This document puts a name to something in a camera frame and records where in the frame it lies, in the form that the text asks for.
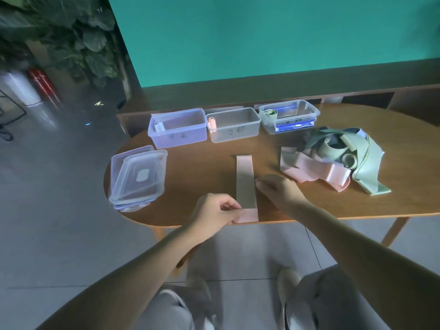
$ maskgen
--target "grey pants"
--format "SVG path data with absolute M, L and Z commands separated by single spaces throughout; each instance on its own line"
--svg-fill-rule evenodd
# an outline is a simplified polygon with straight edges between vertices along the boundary
M 202 291 L 164 285 L 134 329 L 213 330 L 211 308 Z M 286 303 L 285 318 L 290 330 L 388 329 L 338 266 L 305 276 Z

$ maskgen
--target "green wall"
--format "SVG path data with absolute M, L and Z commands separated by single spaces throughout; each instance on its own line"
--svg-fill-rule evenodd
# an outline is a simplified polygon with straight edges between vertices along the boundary
M 110 0 L 142 87 L 440 57 L 439 0 Z

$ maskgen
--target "hand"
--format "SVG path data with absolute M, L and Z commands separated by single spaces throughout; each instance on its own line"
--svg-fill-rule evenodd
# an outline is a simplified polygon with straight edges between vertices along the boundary
M 259 177 L 255 186 L 288 216 L 292 216 L 292 210 L 296 205 L 311 205 L 298 185 L 286 177 L 279 175 Z
M 204 242 L 223 226 L 239 218 L 240 204 L 229 194 L 208 193 L 199 198 L 188 227 L 198 244 Z

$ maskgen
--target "oval table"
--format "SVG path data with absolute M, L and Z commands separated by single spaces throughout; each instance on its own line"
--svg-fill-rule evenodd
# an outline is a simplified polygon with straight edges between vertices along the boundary
M 437 127 L 393 111 L 352 104 L 317 105 L 316 126 L 360 127 L 385 151 L 379 181 L 389 194 L 368 195 L 357 183 L 338 193 L 322 180 L 299 184 L 313 204 L 339 219 L 396 217 L 382 243 L 389 246 L 411 216 L 440 213 L 440 131 Z M 269 135 L 261 126 L 256 137 L 166 148 L 165 193 L 141 210 L 122 213 L 129 220 L 152 227 L 158 239 L 164 228 L 179 227 L 190 217 L 197 199 L 209 192 L 235 197 L 237 155 L 252 155 L 255 177 L 278 173 L 281 146 L 300 147 L 305 132 Z M 117 153 L 152 145 L 143 131 Z M 110 183 L 110 165 L 104 175 L 104 191 Z M 264 195 L 256 193 L 259 221 L 294 221 L 284 216 Z

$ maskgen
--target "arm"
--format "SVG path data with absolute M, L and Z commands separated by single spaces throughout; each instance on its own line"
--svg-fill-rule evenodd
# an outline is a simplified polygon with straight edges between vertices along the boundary
M 257 188 L 307 227 L 391 329 L 440 328 L 440 277 L 312 205 L 295 182 L 268 175 Z
M 131 328 L 180 259 L 237 219 L 240 208 L 227 194 L 201 197 L 187 225 L 91 285 L 38 330 Z

